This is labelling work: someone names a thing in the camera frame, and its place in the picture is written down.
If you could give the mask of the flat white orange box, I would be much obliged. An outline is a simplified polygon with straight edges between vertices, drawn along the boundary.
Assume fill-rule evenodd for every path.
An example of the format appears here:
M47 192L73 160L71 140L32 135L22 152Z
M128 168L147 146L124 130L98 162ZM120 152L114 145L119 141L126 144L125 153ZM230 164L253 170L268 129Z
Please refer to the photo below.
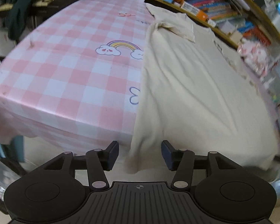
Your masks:
M192 15L196 16L198 19L202 21L207 21L208 19L208 15L205 12L196 8L195 6L192 6L190 3L187 3L186 1L183 1L181 3L181 9L184 9L185 11L191 13Z

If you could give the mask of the beige t-shirt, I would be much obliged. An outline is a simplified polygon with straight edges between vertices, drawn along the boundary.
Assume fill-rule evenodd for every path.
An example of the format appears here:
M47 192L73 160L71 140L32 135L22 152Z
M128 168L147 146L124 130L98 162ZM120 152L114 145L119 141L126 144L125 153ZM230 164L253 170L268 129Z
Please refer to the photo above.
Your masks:
M265 101L239 54L187 15L153 5L128 173L164 166L161 143L266 169L278 152Z

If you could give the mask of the pink checkered table mat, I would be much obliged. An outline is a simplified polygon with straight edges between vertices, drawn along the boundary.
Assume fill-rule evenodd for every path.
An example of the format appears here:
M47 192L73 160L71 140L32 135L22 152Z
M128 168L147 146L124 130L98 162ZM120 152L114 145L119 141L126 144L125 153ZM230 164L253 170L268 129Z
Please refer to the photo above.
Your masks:
M147 5L80 0L30 33L0 65L0 143L38 136L79 153L117 140L128 154Z

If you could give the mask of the pink white plush bunny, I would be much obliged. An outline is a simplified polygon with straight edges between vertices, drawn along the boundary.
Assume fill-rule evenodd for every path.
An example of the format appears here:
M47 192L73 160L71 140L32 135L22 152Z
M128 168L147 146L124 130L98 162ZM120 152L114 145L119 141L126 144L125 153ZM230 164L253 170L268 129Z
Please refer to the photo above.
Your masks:
M245 64L258 77L265 77L269 70L270 56L267 48L259 42L245 41L238 46L237 52Z

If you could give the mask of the row of colourful books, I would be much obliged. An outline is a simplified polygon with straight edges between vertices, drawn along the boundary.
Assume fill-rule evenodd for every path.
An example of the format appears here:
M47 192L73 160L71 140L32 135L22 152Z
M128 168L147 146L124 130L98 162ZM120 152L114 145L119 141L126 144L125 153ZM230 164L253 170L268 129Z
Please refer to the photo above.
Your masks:
M220 39L234 48L245 39L260 42L265 46L271 44L271 39L243 0L173 0L172 3L163 0L148 1L171 11L187 14L197 24L211 28ZM208 15L207 21L181 9L183 1L205 12Z

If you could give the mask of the wooden white bookshelf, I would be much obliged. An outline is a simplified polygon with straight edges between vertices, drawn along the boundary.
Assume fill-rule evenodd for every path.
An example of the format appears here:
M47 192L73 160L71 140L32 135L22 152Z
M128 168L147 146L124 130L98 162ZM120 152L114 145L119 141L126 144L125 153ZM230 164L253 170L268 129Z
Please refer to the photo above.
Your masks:
M146 0L188 14L233 47L241 41L280 43L280 0Z

